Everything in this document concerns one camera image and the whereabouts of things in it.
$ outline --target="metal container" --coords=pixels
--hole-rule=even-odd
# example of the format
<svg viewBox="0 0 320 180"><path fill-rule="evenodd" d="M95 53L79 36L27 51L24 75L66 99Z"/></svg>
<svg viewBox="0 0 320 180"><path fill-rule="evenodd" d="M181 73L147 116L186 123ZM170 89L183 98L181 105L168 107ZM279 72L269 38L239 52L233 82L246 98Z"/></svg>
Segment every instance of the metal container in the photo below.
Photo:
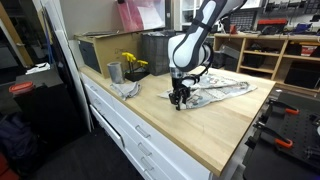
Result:
<svg viewBox="0 0 320 180"><path fill-rule="evenodd" d="M121 62L111 62L107 64L110 77L113 83L123 84L124 83L124 74Z"/></svg>

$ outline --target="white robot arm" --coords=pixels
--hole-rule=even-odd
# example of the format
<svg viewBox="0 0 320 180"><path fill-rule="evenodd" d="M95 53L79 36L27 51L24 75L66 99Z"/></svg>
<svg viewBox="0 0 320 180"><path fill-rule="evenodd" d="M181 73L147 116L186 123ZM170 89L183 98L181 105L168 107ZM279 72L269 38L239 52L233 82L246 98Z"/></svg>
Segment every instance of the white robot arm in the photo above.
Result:
<svg viewBox="0 0 320 180"><path fill-rule="evenodd" d="M179 104L186 103L190 96L189 87L197 83L200 76L186 76L186 73L211 59L212 47L204 44L214 23L234 11L240 9L247 0L204 0L197 11L190 28L185 35L174 36L169 39L168 54L170 59L170 73L172 77L173 93L169 95L172 104L180 110Z"/></svg>

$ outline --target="crumpled cloth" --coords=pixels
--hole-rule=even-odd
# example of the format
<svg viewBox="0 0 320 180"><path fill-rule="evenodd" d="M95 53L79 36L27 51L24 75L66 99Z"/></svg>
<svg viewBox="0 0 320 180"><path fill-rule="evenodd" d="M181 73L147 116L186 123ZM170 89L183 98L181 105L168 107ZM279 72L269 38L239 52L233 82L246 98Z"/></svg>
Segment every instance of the crumpled cloth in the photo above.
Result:
<svg viewBox="0 0 320 180"><path fill-rule="evenodd" d="M112 83L111 88L115 90L118 95L125 101L127 98L138 95L141 90L139 82L126 83L126 84L114 84Z"/></svg>
<svg viewBox="0 0 320 180"><path fill-rule="evenodd" d="M248 82L237 81L215 74L206 74L200 77L199 83L190 87L190 97L187 103L180 102L180 109L193 109L203 107L211 102L240 96L257 89L257 86ZM171 90L167 90L158 96L169 98Z"/></svg>

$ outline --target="cardboard box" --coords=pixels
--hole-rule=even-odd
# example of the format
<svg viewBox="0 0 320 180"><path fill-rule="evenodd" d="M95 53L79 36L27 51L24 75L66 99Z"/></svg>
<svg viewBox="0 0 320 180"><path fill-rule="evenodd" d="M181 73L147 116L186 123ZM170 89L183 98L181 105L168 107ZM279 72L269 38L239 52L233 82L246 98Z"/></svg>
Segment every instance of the cardboard box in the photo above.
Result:
<svg viewBox="0 0 320 180"><path fill-rule="evenodd" d="M129 69L126 58L122 56L123 52L130 52L137 59L141 57L141 49L139 48L141 46L141 33L139 32L90 37L76 35L76 39L93 44L101 72L97 73L104 78L110 77L108 63L121 62L124 70Z"/></svg>

